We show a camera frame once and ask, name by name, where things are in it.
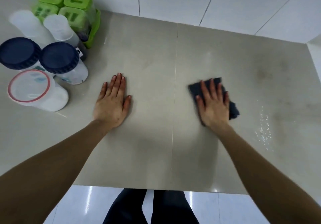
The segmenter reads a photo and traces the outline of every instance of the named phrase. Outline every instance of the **beige countertop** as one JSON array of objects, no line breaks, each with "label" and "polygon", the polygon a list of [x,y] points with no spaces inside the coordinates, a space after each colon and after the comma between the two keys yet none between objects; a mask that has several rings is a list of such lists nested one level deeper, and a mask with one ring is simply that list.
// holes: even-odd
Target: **beige countertop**
[{"label": "beige countertop", "polygon": [[[1,42],[18,34],[5,15]],[[241,113],[231,121],[235,130],[321,196],[321,86],[305,44],[102,12],[85,64],[84,83],[57,79],[70,100],[55,113],[12,102],[6,88],[16,72],[0,67],[0,174],[87,125],[103,81],[122,72],[130,114],[94,149],[75,184],[246,193],[187,90],[222,77]]]}]

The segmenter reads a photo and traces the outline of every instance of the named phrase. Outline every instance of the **white bottle cap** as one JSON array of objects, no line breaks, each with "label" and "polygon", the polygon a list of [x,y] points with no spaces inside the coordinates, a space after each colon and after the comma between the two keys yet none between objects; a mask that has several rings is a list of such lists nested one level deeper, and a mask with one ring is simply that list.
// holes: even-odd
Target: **white bottle cap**
[{"label": "white bottle cap", "polygon": [[47,16],[43,21],[43,25],[51,32],[57,41],[69,40],[74,35],[74,31],[68,24],[68,19],[61,14]]},{"label": "white bottle cap", "polygon": [[26,37],[37,37],[44,27],[40,20],[29,10],[19,10],[10,15],[9,21]]}]

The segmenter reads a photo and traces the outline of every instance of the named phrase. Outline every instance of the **red rim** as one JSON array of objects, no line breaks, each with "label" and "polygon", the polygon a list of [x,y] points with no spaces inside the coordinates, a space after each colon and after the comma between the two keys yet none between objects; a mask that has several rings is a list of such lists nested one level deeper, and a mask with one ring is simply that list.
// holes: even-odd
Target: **red rim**
[{"label": "red rim", "polygon": [[[47,77],[48,85],[47,85],[47,88],[46,88],[45,92],[42,93],[42,94],[41,94],[40,96],[38,96],[37,98],[35,98],[35,99],[33,99],[33,100],[30,100],[30,101],[21,101],[21,100],[18,100],[17,98],[15,98],[15,97],[12,95],[12,93],[11,93],[11,85],[12,85],[13,81],[14,81],[18,76],[22,75],[23,73],[29,72],[29,71],[36,71],[36,72],[41,72],[41,73],[43,73],[43,74]],[[14,77],[12,78],[12,80],[10,81],[10,83],[9,83],[9,85],[8,85],[8,94],[9,94],[9,96],[10,96],[10,98],[11,98],[12,100],[15,100],[15,101],[18,101],[18,102],[23,102],[23,103],[30,103],[30,102],[34,102],[34,101],[37,101],[37,100],[39,100],[40,98],[42,98],[42,97],[48,92],[49,87],[50,87],[50,78],[49,78],[49,76],[48,76],[45,72],[43,72],[43,71],[41,71],[41,70],[38,70],[38,69],[30,69],[30,70],[26,70],[26,71],[20,72],[20,73],[18,73],[16,76],[14,76]]]}]

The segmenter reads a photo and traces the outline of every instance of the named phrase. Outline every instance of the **forearm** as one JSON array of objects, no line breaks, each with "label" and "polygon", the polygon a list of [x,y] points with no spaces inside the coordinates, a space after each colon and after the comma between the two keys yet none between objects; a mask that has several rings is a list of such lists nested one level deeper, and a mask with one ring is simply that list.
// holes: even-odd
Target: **forearm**
[{"label": "forearm", "polygon": [[272,223],[320,223],[315,201],[257,153],[231,127],[218,134],[254,202]]},{"label": "forearm", "polygon": [[7,223],[43,223],[106,133],[106,125],[93,121],[2,175],[0,219]]}]

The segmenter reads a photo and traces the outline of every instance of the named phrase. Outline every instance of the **person's left hand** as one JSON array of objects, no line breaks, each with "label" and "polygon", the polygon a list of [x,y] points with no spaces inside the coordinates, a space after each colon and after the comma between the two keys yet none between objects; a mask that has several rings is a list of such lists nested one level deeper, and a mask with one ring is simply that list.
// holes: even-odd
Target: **person's left hand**
[{"label": "person's left hand", "polygon": [[118,127],[128,114],[131,96],[127,96],[124,102],[126,79],[121,73],[114,75],[109,85],[104,82],[95,104],[93,117],[106,125],[109,131]]}]

